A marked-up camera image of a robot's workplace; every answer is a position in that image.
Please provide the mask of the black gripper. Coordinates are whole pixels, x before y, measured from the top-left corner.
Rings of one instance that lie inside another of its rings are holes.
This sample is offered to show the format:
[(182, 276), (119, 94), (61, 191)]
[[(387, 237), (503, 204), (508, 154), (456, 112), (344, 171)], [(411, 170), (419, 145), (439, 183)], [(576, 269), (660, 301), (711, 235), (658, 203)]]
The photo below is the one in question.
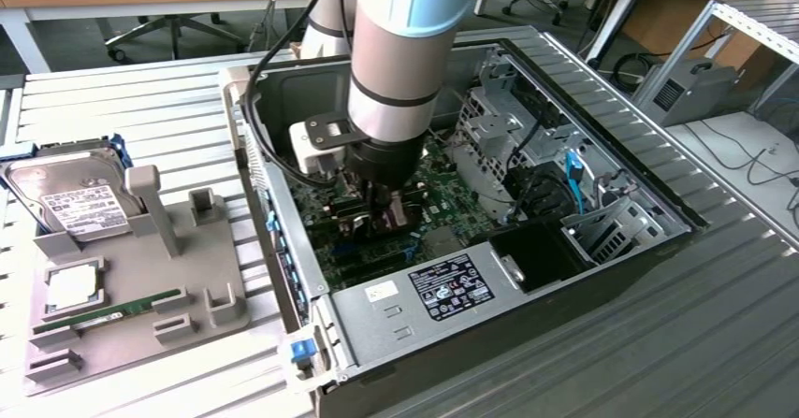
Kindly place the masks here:
[(363, 180), (400, 189), (416, 173), (420, 164), (425, 138), (388, 143), (368, 139), (348, 148), (347, 168)]

